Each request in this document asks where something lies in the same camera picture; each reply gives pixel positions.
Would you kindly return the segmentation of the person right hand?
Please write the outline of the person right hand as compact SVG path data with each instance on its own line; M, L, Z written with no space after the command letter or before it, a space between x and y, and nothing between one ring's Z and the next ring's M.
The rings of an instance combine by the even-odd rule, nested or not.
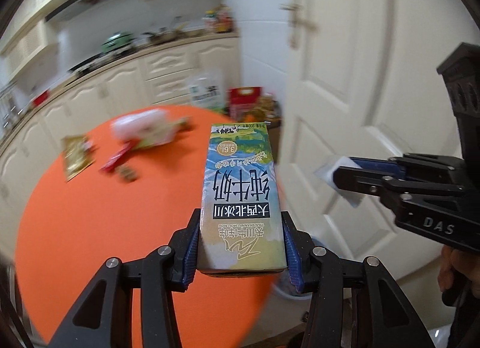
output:
M450 246L443 246L440 256L438 284L440 291L450 289L454 283L454 271L459 272L471 281L473 296L479 298L480 261L478 255L454 250Z

